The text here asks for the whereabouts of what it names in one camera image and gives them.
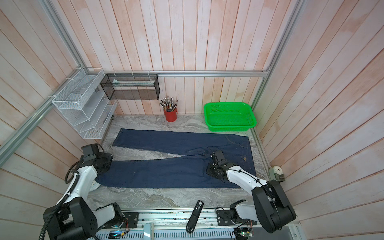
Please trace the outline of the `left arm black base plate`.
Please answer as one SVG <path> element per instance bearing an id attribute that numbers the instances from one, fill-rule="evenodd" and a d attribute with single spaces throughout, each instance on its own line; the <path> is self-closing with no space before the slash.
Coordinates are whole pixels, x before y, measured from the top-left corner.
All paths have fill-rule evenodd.
<path id="1" fill-rule="evenodd" d="M 139 212 L 123 212 L 123 228 L 135 229 L 138 225 Z"/>

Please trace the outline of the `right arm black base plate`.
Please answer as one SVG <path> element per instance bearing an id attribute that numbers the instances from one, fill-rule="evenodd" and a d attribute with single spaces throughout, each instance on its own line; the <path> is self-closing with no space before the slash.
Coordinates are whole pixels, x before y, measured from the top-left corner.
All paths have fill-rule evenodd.
<path id="1" fill-rule="evenodd" d="M 225 210 L 224 208 L 216 208 L 215 213 L 219 226 L 239 226 L 241 224 L 250 226 L 258 224 L 256 221 L 240 218 L 234 209 Z"/>

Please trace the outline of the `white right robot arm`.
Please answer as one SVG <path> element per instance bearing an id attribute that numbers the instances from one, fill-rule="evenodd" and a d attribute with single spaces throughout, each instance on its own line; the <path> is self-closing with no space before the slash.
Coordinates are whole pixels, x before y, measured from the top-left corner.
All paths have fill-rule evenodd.
<path id="1" fill-rule="evenodd" d="M 225 211 L 231 222 L 255 221 L 268 233 L 273 233 L 296 219 L 296 212 L 278 181 L 266 181 L 246 172 L 229 162 L 222 151 L 214 152 L 211 157 L 213 162 L 208 165 L 207 174 L 236 184 L 253 199 L 252 204 L 244 200 L 237 201 Z"/>

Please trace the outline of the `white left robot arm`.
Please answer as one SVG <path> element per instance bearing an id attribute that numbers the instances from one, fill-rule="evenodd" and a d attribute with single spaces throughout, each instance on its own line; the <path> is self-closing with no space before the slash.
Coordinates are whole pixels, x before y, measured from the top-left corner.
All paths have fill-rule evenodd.
<path id="1" fill-rule="evenodd" d="M 100 144 L 82 147 L 83 155 L 73 164 L 65 176 L 69 184 L 63 197 L 45 210 L 44 224 L 39 239 L 87 240 L 97 239 L 97 232 L 104 226 L 127 228 L 129 225 L 120 206 L 112 203 L 95 211 L 86 203 L 92 184 L 97 176 L 107 173 L 113 155 L 106 153 Z"/>

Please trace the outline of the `dark blue denim trousers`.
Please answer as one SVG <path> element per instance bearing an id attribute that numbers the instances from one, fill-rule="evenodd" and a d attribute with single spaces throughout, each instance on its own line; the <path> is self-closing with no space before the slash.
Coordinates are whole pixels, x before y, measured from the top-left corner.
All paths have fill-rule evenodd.
<path id="1" fill-rule="evenodd" d="M 121 129 L 114 147 L 174 154 L 159 160 L 113 161 L 96 182 L 113 188 L 237 188 L 207 175 L 211 154 L 222 151 L 231 163 L 255 174 L 248 137 L 233 134 L 142 131 Z"/>

